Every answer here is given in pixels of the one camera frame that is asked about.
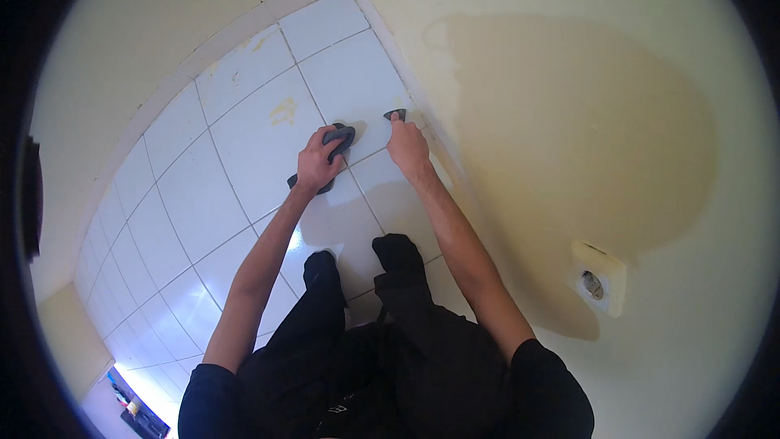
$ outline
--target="hand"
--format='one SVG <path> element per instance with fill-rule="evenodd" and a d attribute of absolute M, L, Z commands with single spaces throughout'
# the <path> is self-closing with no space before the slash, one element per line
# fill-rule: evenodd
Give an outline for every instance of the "hand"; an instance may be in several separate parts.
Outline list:
<path fill-rule="evenodd" d="M 392 134 L 387 145 L 388 152 L 403 176 L 414 183 L 432 167 L 428 160 L 428 143 L 414 122 L 404 123 L 397 112 L 390 116 L 390 123 Z"/>
<path fill-rule="evenodd" d="M 334 156 L 333 163 L 327 162 L 327 155 L 331 153 L 338 143 L 343 139 L 334 139 L 325 146 L 322 145 L 322 138 L 326 132 L 336 129 L 334 125 L 328 125 L 317 129 L 317 132 L 311 135 L 309 142 L 303 151 L 298 153 L 298 182 L 294 189 L 304 190 L 307 194 L 314 197 L 317 191 L 327 185 L 337 174 L 338 169 L 344 161 L 344 155 Z"/>

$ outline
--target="black sock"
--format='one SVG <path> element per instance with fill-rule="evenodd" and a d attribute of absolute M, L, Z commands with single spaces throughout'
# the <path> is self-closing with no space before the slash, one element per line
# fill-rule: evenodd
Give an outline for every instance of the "black sock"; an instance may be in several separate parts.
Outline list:
<path fill-rule="evenodd" d="M 331 288 L 342 306 L 346 307 L 346 299 L 341 288 L 341 277 L 336 268 L 336 259 L 328 251 L 317 251 L 311 254 L 303 264 L 303 282 L 307 291 L 317 281 L 318 284 Z"/>
<path fill-rule="evenodd" d="M 403 234 L 388 234 L 375 238 L 371 247 L 379 256 L 379 262 L 385 271 L 409 271 L 415 274 L 425 274 L 423 257 L 417 251 L 417 246 Z"/>

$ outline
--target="black t-shirt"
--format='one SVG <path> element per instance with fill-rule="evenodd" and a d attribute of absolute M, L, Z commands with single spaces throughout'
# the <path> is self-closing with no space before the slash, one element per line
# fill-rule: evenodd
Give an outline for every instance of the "black t-shirt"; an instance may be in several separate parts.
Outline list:
<path fill-rule="evenodd" d="M 525 341 L 509 372 L 512 407 L 484 437 L 590 437 L 590 402 L 555 353 L 536 339 Z M 240 399 L 236 375 L 221 366 L 198 365 L 182 400 L 180 437 L 263 437 L 248 427 Z M 385 399 L 383 387 L 371 384 L 337 400 L 312 437 L 410 437 L 402 416 Z"/>

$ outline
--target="person's left hand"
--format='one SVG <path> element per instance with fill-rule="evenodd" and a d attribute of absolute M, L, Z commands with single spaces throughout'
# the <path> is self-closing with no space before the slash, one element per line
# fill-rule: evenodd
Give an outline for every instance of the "person's left hand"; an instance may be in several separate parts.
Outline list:
<path fill-rule="evenodd" d="M 309 143 L 303 151 L 298 153 L 298 181 L 295 186 L 305 190 L 311 196 L 317 194 L 319 189 L 326 186 L 327 182 L 338 174 L 344 161 L 344 155 L 337 154 L 333 158 L 333 163 L 327 162 L 327 155 L 343 141 L 343 139 L 334 139 L 325 146 L 322 145 L 325 133 L 334 129 L 336 129 L 334 125 L 317 129 L 317 132 L 309 138 Z"/>

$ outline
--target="forearm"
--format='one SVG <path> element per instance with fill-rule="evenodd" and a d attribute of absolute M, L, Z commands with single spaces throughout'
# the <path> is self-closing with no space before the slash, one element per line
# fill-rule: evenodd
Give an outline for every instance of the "forearm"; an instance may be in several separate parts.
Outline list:
<path fill-rule="evenodd" d="M 314 193 L 294 187 L 241 263 L 203 363 L 218 364 L 235 373 L 252 352 L 290 236 L 313 197 Z"/>
<path fill-rule="evenodd" d="M 532 338 L 531 326 L 506 291 L 493 259 L 466 216 L 426 161 L 409 177 L 434 228 L 436 241 L 455 283 L 508 361 Z"/>

